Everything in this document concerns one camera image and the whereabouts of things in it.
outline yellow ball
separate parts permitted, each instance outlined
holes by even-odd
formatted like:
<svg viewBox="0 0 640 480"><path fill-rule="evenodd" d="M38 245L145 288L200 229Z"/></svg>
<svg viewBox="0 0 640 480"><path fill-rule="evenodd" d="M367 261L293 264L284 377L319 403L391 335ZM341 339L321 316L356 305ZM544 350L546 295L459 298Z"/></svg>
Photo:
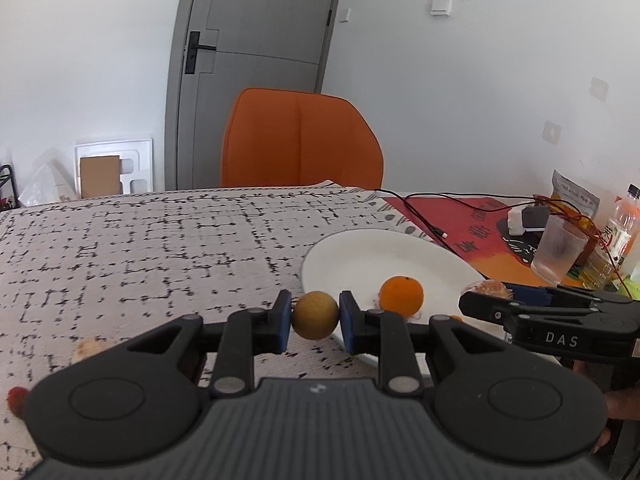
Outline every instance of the yellow ball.
<svg viewBox="0 0 640 480"><path fill-rule="evenodd" d="M334 298L319 290L302 296L291 313L291 325L296 334L313 341L331 335L339 319L340 310Z"/></svg>

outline door handle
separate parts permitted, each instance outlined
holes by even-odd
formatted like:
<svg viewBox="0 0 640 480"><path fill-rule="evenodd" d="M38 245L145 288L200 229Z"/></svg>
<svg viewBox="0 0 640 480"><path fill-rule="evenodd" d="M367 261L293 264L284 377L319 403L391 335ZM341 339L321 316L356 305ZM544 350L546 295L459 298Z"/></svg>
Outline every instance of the door handle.
<svg viewBox="0 0 640 480"><path fill-rule="evenodd" d="M198 59L198 50L216 50L212 45L200 45L200 31L192 30L189 33L189 42L187 43L187 61L184 64L185 74L196 73L196 60Z"/></svg>

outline wall socket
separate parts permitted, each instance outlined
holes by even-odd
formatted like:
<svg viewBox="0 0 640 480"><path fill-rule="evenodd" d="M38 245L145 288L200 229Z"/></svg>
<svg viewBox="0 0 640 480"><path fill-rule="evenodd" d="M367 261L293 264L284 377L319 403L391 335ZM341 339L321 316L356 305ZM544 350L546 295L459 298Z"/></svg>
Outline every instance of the wall socket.
<svg viewBox="0 0 640 480"><path fill-rule="evenodd" d="M545 129L542 130L542 138L546 140L546 142L550 142L554 146L558 145L558 140L560 140L560 132L562 131L562 126L559 124L553 124L551 121L545 122Z"/></svg>
<svg viewBox="0 0 640 480"><path fill-rule="evenodd" d="M607 94L609 93L609 84L602 79L594 77L591 79L591 88L589 88L589 94L596 99L604 102L607 100Z"/></svg>
<svg viewBox="0 0 640 480"><path fill-rule="evenodd" d="M431 0L432 16L450 16L453 0Z"/></svg>

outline black cable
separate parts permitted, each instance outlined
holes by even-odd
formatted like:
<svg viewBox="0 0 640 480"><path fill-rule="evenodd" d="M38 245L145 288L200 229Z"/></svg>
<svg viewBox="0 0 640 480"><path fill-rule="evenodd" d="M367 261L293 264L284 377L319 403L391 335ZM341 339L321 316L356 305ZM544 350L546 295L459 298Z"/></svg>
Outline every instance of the black cable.
<svg viewBox="0 0 640 480"><path fill-rule="evenodd" d="M465 205L467 207L470 207L472 209L475 209L477 211L484 211L485 213L495 213L497 211L504 211L506 209L511 209L513 207L518 207L521 205L534 205L537 204L538 202L543 202L543 203L550 203L550 204L555 204L556 202L561 202L564 204L567 204L568 206L571 207L571 209L573 209L575 212L577 212L578 214L581 214L580 211L578 211L578 208L573 205L571 202L567 201L567 200L563 200L561 198L540 198L538 200L534 199L533 202L526 202L526 203L520 203L520 204L513 204L513 205L507 205L504 207L499 207L498 209L483 209L481 207L477 207L471 204L468 204L462 200L459 200L457 198L455 198L456 196L466 196L466 197L470 197L473 198L475 196L477 196L478 194L476 193L411 193L408 194L405 198L409 199L411 197L414 196L440 196L443 198L448 198L449 200L453 200L454 202L458 202L459 204ZM491 194L491 193L481 193L481 196L488 196L491 198L521 198L523 200L532 200L532 197L530 196L523 196L523 195L498 195L498 194Z"/></svg>
<svg viewBox="0 0 640 480"><path fill-rule="evenodd" d="M446 243L445 238L446 238L446 233L440 229L439 227L436 227L435 225L433 225L431 222L429 222L424 216L422 216L420 214L420 212L413 206L411 205L405 197L398 195L398 193L396 193L395 191L390 191L388 189L375 189L374 191L380 191L382 193L388 193L389 195L393 195L396 198L399 198L402 201L402 204L411 212L413 213L416 217L418 217L418 219L425 225L425 227L431 231L431 234L433 234L436 239L449 251L451 251L452 253L454 253L456 256L460 257L460 255L453 250L453 248Z"/></svg>

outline red fruit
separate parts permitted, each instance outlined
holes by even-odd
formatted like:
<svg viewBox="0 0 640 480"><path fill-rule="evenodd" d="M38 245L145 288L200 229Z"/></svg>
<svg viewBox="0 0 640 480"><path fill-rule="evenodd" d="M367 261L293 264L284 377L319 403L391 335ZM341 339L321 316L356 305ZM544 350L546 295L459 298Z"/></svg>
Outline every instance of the red fruit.
<svg viewBox="0 0 640 480"><path fill-rule="evenodd" d="M29 391L21 386L14 386L6 396L6 404L9 410L18 418L22 418L24 413L24 401L27 399Z"/></svg>

